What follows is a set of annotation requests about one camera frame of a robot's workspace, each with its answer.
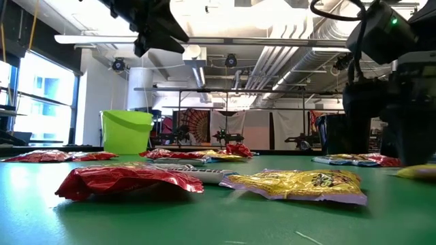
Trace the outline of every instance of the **tapestry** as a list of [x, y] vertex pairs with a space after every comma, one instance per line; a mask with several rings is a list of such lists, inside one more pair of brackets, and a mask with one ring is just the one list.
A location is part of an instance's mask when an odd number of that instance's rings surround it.
[[[187, 125], [189, 132], [193, 134], [196, 141], [209, 142], [209, 118], [211, 112], [209, 110], [188, 109], [181, 111], [180, 123], [178, 126]], [[173, 127], [177, 127], [177, 121], [173, 122]]]

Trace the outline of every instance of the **metal frame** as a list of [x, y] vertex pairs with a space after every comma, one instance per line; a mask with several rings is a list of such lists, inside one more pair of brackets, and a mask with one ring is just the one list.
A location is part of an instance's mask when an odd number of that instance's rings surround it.
[[[135, 91], [168, 91], [168, 92], [176, 92], [178, 91], [178, 106], [163, 106], [162, 108], [172, 108], [177, 109], [177, 129], [180, 127], [180, 118], [181, 113], [180, 111], [182, 109], [224, 109], [224, 108], [208, 108], [208, 107], [182, 107], [182, 92], [197, 92], [197, 93], [211, 93], [211, 92], [220, 92], [225, 93], [226, 101], [225, 101], [225, 112], [228, 112], [228, 99], [229, 99], [229, 93], [286, 93], [286, 94], [301, 94], [301, 101], [302, 101], [302, 109], [300, 108], [252, 108], [250, 110], [296, 110], [296, 111], [302, 111], [302, 123], [303, 123], [303, 133], [304, 135], [307, 135], [309, 133], [310, 129], [306, 130], [306, 106], [305, 106], [305, 94], [311, 94], [311, 98], [314, 96], [314, 94], [341, 94], [336, 91], [277, 91], [277, 90], [254, 90], [254, 89], [241, 89], [241, 90], [233, 90], [233, 89], [222, 89], [222, 88], [134, 88]], [[328, 110], [328, 109], [321, 109], [317, 111], [343, 111], [343, 110]], [[228, 114], [225, 114], [225, 132], [228, 133]]]

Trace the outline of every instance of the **green tabletop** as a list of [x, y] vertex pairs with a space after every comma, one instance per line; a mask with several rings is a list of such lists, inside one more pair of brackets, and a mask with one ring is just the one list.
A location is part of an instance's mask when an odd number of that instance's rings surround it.
[[271, 201], [219, 186], [195, 194], [168, 185], [122, 199], [72, 202], [54, 194], [64, 177], [75, 167], [104, 162], [0, 163], [0, 244], [316, 244], [297, 233], [323, 245], [436, 243], [434, 184], [390, 176], [388, 169], [310, 160], [261, 156], [207, 168], [240, 174], [346, 169], [361, 176], [368, 206]]

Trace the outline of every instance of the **table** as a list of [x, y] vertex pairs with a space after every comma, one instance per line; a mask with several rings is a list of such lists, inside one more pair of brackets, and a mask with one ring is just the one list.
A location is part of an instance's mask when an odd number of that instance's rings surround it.
[[[260, 156], [208, 167], [241, 174], [264, 168], [346, 169], [362, 177], [368, 206], [271, 201], [219, 186], [195, 194], [170, 184], [141, 196], [72, 202], [54, 192], [71, 169], [96, 162], [0, 163], [0, 244], [315, 244], [296, 231], [323, 245], [434, 244], [434, 184], [389, 176], [387, 169], [310, 160]], [[167, 195], [162, 199], [153, 191]]]

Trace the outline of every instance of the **purple wrapper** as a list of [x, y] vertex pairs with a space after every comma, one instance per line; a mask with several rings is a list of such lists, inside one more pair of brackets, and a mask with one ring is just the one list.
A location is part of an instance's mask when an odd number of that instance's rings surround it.
[[[271, 172], [277, 170], [265, 169], [263, 172]], [[321, 194], [321, 195], [269, 195], [264, 189], [246, 186], [245, 184], [234, 183], [226, 176], [219, 186], [225, 186], [235, 190], [246, 190], [257, 194], [263, 195], [267, 199], [291, 199], [291, 200], [305, 200], [305, 201], [337, 201], [341, 203], [352, 203], [362, 206], [367, 205], [367, 196], [362, 194]]]

